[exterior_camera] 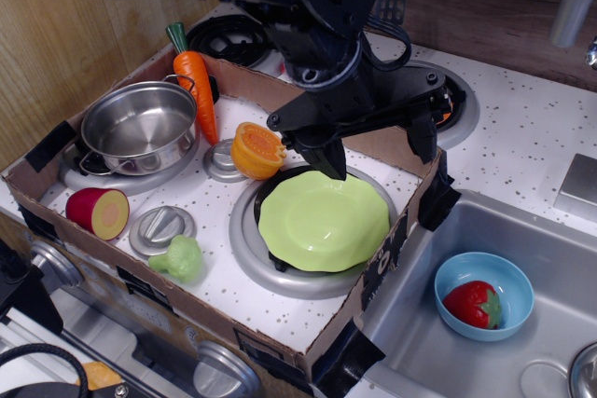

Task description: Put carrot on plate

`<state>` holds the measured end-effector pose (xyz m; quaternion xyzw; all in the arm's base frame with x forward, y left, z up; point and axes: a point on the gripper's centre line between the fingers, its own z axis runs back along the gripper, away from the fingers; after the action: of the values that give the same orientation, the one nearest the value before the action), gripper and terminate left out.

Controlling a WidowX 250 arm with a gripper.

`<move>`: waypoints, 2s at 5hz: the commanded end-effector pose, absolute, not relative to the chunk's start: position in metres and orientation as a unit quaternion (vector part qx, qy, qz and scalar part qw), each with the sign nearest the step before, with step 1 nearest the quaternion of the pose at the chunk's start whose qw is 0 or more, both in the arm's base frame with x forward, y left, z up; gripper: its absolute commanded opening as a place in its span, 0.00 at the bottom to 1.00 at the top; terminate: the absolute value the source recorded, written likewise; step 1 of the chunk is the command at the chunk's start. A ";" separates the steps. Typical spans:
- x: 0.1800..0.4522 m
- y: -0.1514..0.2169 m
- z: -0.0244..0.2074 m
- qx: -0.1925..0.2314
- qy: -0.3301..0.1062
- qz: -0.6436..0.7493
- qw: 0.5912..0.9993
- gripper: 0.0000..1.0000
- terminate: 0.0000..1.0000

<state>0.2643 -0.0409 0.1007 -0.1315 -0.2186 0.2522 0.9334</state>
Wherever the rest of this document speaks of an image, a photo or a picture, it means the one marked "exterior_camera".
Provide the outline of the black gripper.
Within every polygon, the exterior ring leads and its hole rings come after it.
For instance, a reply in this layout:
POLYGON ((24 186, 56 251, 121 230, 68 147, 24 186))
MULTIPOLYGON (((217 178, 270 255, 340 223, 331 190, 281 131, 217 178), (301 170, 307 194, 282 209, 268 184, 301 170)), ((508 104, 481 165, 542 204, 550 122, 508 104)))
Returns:
POLYGON ((437 156, 437 127, 427 107, 415 106, 408 112, 410 124, 400 124, 398 107, 380 93, 380 76, 410 62, 408 36, 398 29, 395 37, 404 49, 396 59, 383 61, 364 34, 342 43, 308 34, 271 35, 288 75, 304 92, 273 112, 267 125, 282 133, 287 149, 330 179, 347 177, 344 147, 337 137, 399 126, 423 164, 437 156))

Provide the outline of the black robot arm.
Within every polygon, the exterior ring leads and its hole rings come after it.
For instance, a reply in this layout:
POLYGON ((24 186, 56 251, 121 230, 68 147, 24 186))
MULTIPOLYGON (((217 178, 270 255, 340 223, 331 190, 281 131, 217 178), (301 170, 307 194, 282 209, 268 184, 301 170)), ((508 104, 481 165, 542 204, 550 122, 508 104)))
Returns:
POLYGON ((437 154, 447 103, 442 75, 410 65, 404 52, 381 61, 365 36, 371 28, 408 43, 399 0, 223 0, 256 19, 301 90, 270 114, 283 144, 333 179, 346 175, 342 139, 398 126, 422 162, 437 154))

